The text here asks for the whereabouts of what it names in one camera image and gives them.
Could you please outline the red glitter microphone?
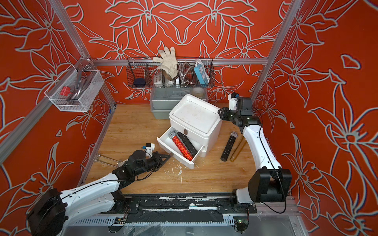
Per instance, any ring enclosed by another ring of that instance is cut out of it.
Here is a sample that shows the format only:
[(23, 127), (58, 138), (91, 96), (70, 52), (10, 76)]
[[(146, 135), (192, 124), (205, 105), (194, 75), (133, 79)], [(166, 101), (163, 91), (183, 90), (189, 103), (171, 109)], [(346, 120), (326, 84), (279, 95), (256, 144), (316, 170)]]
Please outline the red glitter microphone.
[(189, 160), (189, 161), (192, 161), (193, 160), (192, 154), (186, 148), (186, 146), (184, 145), (184, 143), (181, 141), (181, 139), (179, 138), (177, 132), (170, 131), (170, 133), (169, 133), (168, 136), (173, 141), (173, 143), (176, 145), (176, 147), (179, 149), (179, 151), (181, 152), (181, 154), (183, 155), (183, 157), (185, 159)]

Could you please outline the white drawer cabinet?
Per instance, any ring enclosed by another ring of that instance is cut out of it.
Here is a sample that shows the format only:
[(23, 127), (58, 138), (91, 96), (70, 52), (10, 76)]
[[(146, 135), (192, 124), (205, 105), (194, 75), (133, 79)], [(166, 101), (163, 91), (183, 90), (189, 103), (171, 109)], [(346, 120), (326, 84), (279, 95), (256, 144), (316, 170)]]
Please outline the white drawer cabinet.
[[(189, 169), (195, 168), (198, 157), (206, 157), (217, 142), (222, 121), (219, 108), (191, 94), (185, 95), (170, 111), (170, 128), (157, 138), (159, 146)], [(197, 153), (189, 161), (179, 151), (169, 134), (179, 131), (186, 135)]]

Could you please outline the black microphone silver head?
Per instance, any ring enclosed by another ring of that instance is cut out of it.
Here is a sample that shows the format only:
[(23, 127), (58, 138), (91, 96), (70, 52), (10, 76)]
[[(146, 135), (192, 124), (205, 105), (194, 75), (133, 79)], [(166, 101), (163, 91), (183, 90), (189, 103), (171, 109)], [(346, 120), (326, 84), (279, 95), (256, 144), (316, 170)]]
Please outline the black microphone silver head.
[(233, 145), (234, 145), (237, 137), (238, 137), (237, 132), (232, 131), (231, 134), (230, 134), (229, 140), (228, 140), (226, 146), (224, 147), (223, 153), (220, 157), (221, 161), (226, 162), (228, 160), (228, 157), (231, 153), (231, 150), (233, 148)]

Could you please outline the gold microphone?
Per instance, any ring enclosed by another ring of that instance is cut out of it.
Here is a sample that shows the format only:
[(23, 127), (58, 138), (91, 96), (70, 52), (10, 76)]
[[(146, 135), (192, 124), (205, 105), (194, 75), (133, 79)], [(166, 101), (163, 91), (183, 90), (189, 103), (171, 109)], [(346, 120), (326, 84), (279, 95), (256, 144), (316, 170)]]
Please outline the gold microphone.
[(231, 158), (230, 158), (230, 162), (234, 162), (237, 157), (240, 155), (242, 149), (244, 148), (244, 146), (246, 145), (247, 143), (247, 140), (243, 137), (240, 141), (240, 143), (238, 144), (237, 148), (235, 149), (235, 151), (233, 152), (233, 154), (231, 155)]

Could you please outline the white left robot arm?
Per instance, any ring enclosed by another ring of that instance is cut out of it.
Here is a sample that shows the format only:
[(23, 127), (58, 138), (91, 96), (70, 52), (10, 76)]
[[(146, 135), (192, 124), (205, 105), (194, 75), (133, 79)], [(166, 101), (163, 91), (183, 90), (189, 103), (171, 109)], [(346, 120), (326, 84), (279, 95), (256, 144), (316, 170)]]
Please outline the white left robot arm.
[(143, 173), (153, 173), (169, 159), (169, 154), (136, 150), (106, 176), (77, 188), (44, 193), (27, 215), (33, 236), (57, 236), (63, 229), (89, 216), (108, 212), (125, 202), (121, 190), (136, 182)]

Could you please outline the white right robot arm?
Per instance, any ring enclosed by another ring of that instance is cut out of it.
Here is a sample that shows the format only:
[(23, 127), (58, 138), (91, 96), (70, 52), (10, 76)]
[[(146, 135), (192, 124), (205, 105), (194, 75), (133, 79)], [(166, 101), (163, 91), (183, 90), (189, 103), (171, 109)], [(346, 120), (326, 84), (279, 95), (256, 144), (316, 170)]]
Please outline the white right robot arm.
[(239, 204), (285, 202), (292, 181), (289, 169), (282, 168), (272, 152), (252, 100), (237, 93), (228, 96), (229, 106), (218, 110), (220, 119), (240, 128), (255, 162), (256, 172), (248, 186), (235, 191)]

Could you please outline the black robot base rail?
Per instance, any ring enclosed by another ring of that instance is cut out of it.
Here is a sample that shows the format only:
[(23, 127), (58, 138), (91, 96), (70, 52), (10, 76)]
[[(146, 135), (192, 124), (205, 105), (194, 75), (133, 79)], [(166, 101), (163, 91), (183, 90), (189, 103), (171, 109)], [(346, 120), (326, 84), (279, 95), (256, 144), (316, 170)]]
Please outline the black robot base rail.
[(248, 218), (257, 213), (255, 204), (239, 204), (233, 193), (129, 194), (100, 216), (123, 216), (128, 223), (210, 223), (226, 216)]

